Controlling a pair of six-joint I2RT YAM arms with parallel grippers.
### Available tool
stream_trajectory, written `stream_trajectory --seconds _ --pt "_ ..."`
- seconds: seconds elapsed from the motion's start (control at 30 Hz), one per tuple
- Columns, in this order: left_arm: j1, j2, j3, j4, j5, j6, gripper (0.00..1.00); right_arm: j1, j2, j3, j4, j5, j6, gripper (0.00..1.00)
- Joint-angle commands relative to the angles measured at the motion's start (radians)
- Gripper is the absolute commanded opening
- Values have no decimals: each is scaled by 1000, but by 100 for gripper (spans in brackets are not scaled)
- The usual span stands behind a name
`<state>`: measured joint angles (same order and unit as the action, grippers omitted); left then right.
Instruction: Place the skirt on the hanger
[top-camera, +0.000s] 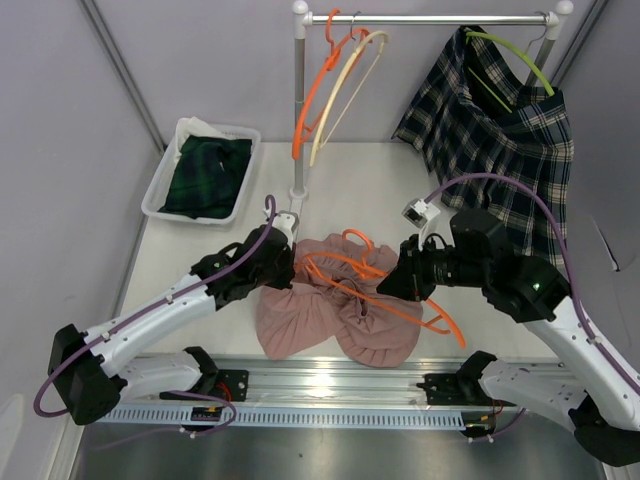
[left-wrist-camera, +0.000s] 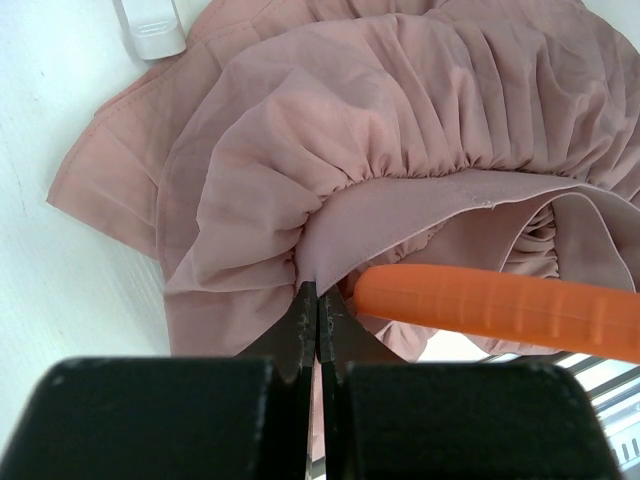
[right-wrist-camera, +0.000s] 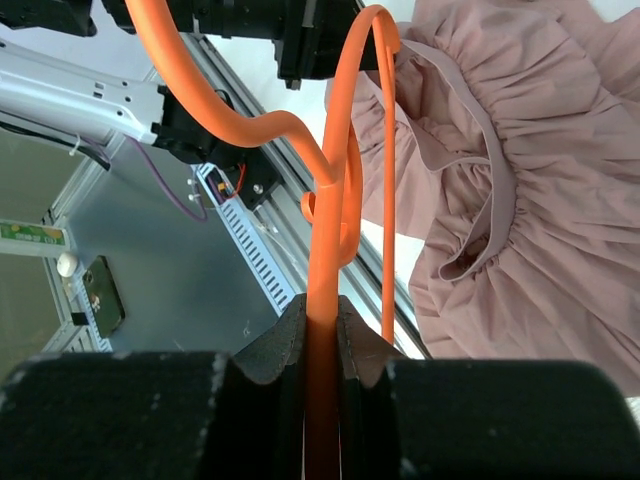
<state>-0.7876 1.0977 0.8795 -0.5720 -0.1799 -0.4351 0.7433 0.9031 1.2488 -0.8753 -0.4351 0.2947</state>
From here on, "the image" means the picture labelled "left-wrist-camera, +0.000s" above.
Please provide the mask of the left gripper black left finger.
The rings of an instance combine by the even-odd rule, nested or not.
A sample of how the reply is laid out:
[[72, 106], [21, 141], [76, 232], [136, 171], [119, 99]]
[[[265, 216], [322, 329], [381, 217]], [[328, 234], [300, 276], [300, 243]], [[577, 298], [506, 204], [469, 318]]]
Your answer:
[[41, 378], [5, 479], [308, 479], [315, 285], [234, 357], [85, 357]]

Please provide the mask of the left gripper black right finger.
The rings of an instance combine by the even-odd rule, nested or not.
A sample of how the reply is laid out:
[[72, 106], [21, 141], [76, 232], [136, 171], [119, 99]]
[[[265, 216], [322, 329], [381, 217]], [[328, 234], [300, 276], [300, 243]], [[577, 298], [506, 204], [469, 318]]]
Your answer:
[[617, 479], [591, 403], [565, 369], [408, 363], [331, 290], [318, 302], [331, 479]]

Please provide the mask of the pink garment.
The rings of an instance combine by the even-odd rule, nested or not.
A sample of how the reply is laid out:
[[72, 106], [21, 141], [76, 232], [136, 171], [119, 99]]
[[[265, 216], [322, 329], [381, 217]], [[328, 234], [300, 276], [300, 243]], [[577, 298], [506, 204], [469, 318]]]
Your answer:
[[177, 355], [435, 263], [639, 287], [639, 55], [579, 1], [215, 1], [51, 205], [156, 259]]

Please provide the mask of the orange hanger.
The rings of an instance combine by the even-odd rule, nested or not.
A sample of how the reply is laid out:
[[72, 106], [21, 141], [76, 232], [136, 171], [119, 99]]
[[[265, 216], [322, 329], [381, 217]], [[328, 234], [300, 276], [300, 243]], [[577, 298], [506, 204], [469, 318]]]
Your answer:
[[383, 265], [354, 289], [359, 313], [408, 324], [639, 360], [636, 293], [440, 265]]

